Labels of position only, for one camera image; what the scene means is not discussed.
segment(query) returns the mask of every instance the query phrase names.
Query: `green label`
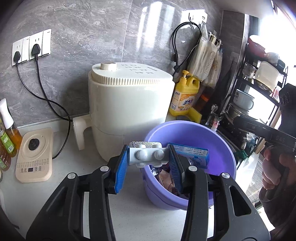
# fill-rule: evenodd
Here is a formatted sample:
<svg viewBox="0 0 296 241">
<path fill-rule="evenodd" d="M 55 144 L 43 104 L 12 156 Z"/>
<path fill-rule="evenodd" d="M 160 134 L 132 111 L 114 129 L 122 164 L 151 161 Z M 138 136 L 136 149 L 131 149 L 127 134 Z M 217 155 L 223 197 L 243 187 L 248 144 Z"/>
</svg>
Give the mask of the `green label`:
<svg viewBox="0 0 296 241">
<path fill-rule="evenodd" d="M 6 132 L 4 132 L 2 136 L 0 136 L 0 139 L 1 139 L 5 149 L 10 154 L 13 151 L 13 149 L 15 148 L 15 146 L 12 143 L 12 141 L 10 140 L 10 138 L 8 137 L 8 135 L 6 134 Z"/>
<path fill-rule="evenodd" d="M 5 169 L 7 166 L 3 163 L 3 161 L 0 159 L 0 167 L 2 169 Z"/>
</svg>

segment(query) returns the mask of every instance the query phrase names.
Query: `mug handle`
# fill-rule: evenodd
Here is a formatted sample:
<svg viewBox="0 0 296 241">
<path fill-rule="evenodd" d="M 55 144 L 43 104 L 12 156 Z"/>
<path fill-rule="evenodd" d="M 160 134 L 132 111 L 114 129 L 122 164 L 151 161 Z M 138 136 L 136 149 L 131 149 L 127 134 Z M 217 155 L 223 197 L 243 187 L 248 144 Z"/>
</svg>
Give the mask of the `mug handle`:
<svg viewBox="0 0 296 241">
<path fill-rule="evenodd" d="M 254 101 L 252 101 L 252 107 L 251 108 L 249 108 L 248 110 L 250 110 L 250 109 L 252 109 L 253 107 L 254 107 Z"/>
</svg>

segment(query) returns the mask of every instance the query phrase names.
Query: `purple bucket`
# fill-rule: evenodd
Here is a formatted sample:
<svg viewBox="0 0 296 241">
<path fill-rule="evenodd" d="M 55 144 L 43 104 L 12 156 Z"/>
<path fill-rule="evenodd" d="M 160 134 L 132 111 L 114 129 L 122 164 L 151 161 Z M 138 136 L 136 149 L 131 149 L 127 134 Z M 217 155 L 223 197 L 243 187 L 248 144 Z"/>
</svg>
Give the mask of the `purple bucket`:
<svg viewBox="0 0 296 241">
<path fill-rule="evenodd" d="M 206 173 L 220 175 L 228 172 L 233 179 L 236 176 L 236 162 L 226 142 L 209 128 L 200 124 L 174 120 L 162 123 L 151 130 L 145 141 L 160 142 L 163 147 L 169 142 L 206 148 L 210 160 Z M 165 210 L 187 210 L 188 200 L 180 198 L 166 190 L 153 176 L 149 166 L 141 168 L 147 196 L 157 207 Z M 209 192 L 209 206 L 213 205 L 213 194 Z"/>
</svg>

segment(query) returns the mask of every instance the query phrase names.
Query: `yellow pump dispenser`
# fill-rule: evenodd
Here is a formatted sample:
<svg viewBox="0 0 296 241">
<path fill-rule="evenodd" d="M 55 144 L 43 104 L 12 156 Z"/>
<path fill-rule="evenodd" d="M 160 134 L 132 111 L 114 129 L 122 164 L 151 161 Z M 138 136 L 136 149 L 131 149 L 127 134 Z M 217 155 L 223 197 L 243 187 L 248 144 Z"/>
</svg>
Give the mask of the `yellow pump dispenser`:
<svg viewBox="0 0 296 241">
<path fill-rule="evenodd" d="M 193 105 L 194 98 L 200 88 L 198 79 L 192 77 L 187 70 L 183 70 L 184 75 L 176 85 L 174 96 L 170 105 L 170 113 L 173 116 L 186 115 Z"/>
</svg>

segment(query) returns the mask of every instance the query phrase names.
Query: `human hand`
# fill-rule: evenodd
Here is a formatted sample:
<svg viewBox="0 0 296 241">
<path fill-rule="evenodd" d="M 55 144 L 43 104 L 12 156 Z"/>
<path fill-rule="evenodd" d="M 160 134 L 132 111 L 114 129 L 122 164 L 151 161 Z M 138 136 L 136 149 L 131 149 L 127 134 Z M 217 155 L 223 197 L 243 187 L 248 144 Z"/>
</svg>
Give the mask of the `human hand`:
<svg viewBox="0 0 296 241">
<path fill-rule="evenodd" d="M 263 172 L 263 187 L 265 189 L 274 189 L 281 181 L 280 172 L 273 166 L 271 163 L 271 148 L 267 148 L 264 151 L 264 160 L 262 163 Z M 290 169 L 289 175 L 287 178 L 286 186 L 296 184 L 296 159 L 295 156 L 282 153 L 279 157 L 279 162 L 285 167 Z"/>
</svg>

